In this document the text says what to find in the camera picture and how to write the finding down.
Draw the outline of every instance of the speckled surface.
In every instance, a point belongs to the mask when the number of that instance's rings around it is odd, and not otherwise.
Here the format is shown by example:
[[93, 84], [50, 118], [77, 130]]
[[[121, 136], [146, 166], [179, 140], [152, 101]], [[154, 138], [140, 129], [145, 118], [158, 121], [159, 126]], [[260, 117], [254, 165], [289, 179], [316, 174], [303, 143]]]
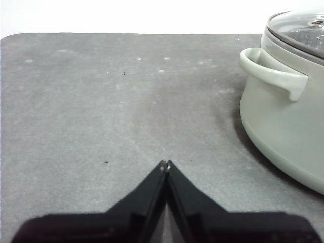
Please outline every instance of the speckled surface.
[[2, 242], [34, 216], [106, 211], [162, 159], [229, 211], [300, 214], [324, 237], [324, 196], [273, 166], [241, 124], [238, 56], [260, 37], [1, 40]]

